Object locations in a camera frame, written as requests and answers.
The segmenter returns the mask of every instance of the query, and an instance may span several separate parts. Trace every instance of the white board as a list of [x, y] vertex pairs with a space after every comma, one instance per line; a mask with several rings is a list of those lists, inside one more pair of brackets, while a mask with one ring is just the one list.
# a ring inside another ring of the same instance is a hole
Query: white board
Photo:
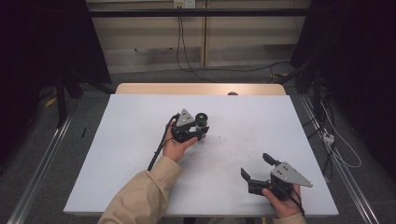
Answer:
[[167, 121], [186, 108], [206, 113], [205, 141], [189, 148], [179, 162], [165, 213], [174, 216], [269, 217], [265, 198], [248, 193], [243, 167], [253, 179], [268, 180], [266, 152], [287, 161], [314, 187], [302, 187], [309, 217], [338, 211], [306, 140], [289, 96], [112, 95], [82, 166], [66, 213], [100, 215], [135, 174], [145, 170], [160, 144]]

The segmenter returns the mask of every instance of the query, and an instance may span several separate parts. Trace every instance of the gray carpet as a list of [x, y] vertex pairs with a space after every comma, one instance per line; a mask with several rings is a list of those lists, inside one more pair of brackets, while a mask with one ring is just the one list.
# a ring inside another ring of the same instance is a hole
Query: gray carpet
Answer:
[[[255, 69], [257, 66], [234, 66], [232, 69]], [[288, 73], [292, 68], [287, 64], [276, 65], [273, 73]], [[200, 71], [201, 77], [210, 78], [221, 83], [267, 83], [270, 80], [270, 70], [258, 70], [252, 72], [231, 72], [225, 70]], [[193, 73], [180, 70], [142, 72], [136, 74], [119, 74], [112, 76], [113, 85], [116, 88], [122, 82], [206, 82]], [[81, 84], [84, 95], [81, 99], [67, 98], [68, 108], [77, 107], [76, 113], [70, 123], [64, 140], [54, 158], [44, 183], [35, 197], [25, 223], [96, 223], [98, 217], [75, 217], [63, 213], [68, 196], [73, 188], [73, 181], [78, 176], [79, 170], [90, 149], [95, 132], [101, 117], [106, 109], [108, 95], [99, 92], [89, 85]], [[294, 103], [297, 114], [302, 124], [310, 120], [293, 87], [293, 82], [285, 84], [285, 90]], [[2, 167], [0, 175], [0, 223], [6, 223], [11, 215], [18, 199], [34, 174], [35, 168], [40, 163], [50, 139], [55, 133], [57, 124], [57, 107], [44, 107], [47, 99], [43, 99], [37, 106], [37, 112], [28, 133], [25, 135], [20, 146]], [[371, 157], [365, 145], [352, 131], [343, 111], [337, 108], [333, 102], [335, 126], [337, 131], [359, 153], [362, 166], [358, 169], [350, 169], [363, 193], [367, 196], [375, 210], [376, 216], [382, 223], [390, 223], [396, 220], [396, 183], [389, 178], [382, 167]], [[307, 135], [314, 131], [312, 124], [304, 126]], [[336, 146], [343, 158], [353, 164], [356, 159], [350, 150], [341, 141], [337, 140]], [[320, 167], [323, 167], [327, 153], [318, 135], [309, 138], [309, 143], [318, 159]], [[308, 223], [364, 223], [354, 201], [351, 199], [343, 180], [333, 169], [329, 189], [335, 200], [340, 215], [336, 217], [308, 218]], [[180, 219], [165, 218], [163, 223], [179, 223]], [[196, 223], [244, 223], [244, 219], [215, 220], [199, 218]]]

